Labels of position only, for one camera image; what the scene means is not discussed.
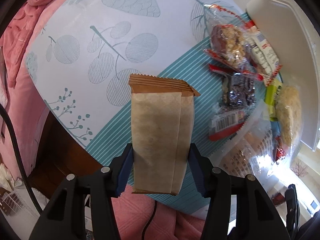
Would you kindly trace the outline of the patterned tablecloth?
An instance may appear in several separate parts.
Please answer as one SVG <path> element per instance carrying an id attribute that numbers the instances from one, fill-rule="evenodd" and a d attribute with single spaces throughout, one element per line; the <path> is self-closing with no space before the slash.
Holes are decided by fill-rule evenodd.
<path id="1" fill-rule="evenodd" d="M 66 0 L 30 45 L 25 66 L 45 104 L 96 161 L 108 165 L 131 141 L 131 74 L 187 81 L 194 100 L 192 141 L 208 138 L 221 79 L 208 69 L 208 12 L 216 3 L 248 20 L 233 0 Z"/>

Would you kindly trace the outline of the clear printed pastry pack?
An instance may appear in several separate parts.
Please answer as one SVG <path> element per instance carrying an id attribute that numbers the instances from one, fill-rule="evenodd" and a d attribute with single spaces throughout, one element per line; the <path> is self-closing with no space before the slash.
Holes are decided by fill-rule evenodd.
<path id="1" fill-rule="evenodd" d="M 267 176 L 271 168 L 273 137 L 266 103 L 259 101 L 243 126 L 210 156 L 210 161 L 230 175 Z"/>

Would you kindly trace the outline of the pink crumpled garment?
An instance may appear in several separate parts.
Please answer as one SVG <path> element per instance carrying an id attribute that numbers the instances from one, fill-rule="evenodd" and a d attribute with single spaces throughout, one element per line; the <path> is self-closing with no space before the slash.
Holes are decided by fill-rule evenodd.
<path id="1" fill-rule="evenodd" d="M 1 47 L 7 69 L 8 87 L 15 87 L 23 54 L 35 25 L 52 0 L 27 0 L 7 26 L 1 37 Z"/>

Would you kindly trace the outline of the white plastic storage bin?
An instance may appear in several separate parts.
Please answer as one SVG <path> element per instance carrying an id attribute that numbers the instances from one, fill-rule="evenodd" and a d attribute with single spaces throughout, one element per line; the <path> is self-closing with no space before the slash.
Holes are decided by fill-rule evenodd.
<path id="1" fill-rule="evenodd" d="M 319 34 L 295 0 L 251 0 L 246 10 L 278 55 L 282 80 L 300 87 L 301 140 L 314 151 L 319 141 Z"/>

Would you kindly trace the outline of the green pineapple cake pack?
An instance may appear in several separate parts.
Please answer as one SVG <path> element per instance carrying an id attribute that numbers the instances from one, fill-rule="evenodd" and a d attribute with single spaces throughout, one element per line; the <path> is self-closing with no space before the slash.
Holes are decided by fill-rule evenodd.
<path id="1" fill-rule="evenodd" d="M 276 116 L 276 101 L 280 93 L 282 82 L 274 79 L 266 88 L 265 103 L 268 106 L 268 113 L 271 121 L 277 121 Z"/>

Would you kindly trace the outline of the red date walnut pack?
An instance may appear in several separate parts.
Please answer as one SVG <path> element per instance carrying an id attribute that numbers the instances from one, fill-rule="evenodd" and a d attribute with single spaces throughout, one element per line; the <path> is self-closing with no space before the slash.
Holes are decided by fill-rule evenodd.
<path id="1" fill-rule="evenodd" d="M 233 135 L 245 123 L 246 112 L 236 109 L 216 114 L 209 121 L 209 139 L 218 141 Z"/>

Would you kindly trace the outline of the red white small sachet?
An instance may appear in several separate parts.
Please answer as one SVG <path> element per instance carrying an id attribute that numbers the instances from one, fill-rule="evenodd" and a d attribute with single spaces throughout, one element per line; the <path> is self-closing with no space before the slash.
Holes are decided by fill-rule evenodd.
<path id="1" fill-rule="evenodd" d="M 250 20 L 246 23 L 246 41 L 250 46 L 250 58 L 257 72 L 262 75 L 265 86 L 276 78 L 282 65 L 279 57 L 263 33 Z"/>

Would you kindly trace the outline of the brown paper snack pack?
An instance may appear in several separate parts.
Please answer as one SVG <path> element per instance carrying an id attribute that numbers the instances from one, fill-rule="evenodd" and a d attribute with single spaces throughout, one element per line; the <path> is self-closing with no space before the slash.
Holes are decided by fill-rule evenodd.
<path id="1" fill-rule="evenodd" d="M 133 192 L 179 194 L 199 92 L 179 79 L 131 74 Z"/>

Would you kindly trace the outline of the dark raisin snack pack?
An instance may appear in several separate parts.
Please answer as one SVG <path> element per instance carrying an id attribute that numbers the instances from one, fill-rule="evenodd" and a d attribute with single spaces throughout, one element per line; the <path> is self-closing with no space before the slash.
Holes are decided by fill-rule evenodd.
<path id="1" fill-rule="evenodd" d="M 242 75 L 225 75 L 222 78 L 221 104 L 227 109 L 251 107 L 255 104 L 255 81 Z"/>

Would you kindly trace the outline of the date walnut clear pack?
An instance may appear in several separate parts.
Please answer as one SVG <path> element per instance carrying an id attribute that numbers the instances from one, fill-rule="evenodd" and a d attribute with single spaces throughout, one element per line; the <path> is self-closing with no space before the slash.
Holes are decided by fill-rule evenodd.
<path id="1" fill-rule="evenodd" d="M 251 68 L 246 22 L 234 11 L 219 4 L 204 4 L 210 47 L 204 52 L 231 71 L 263 81 L 263 76 Z"/>

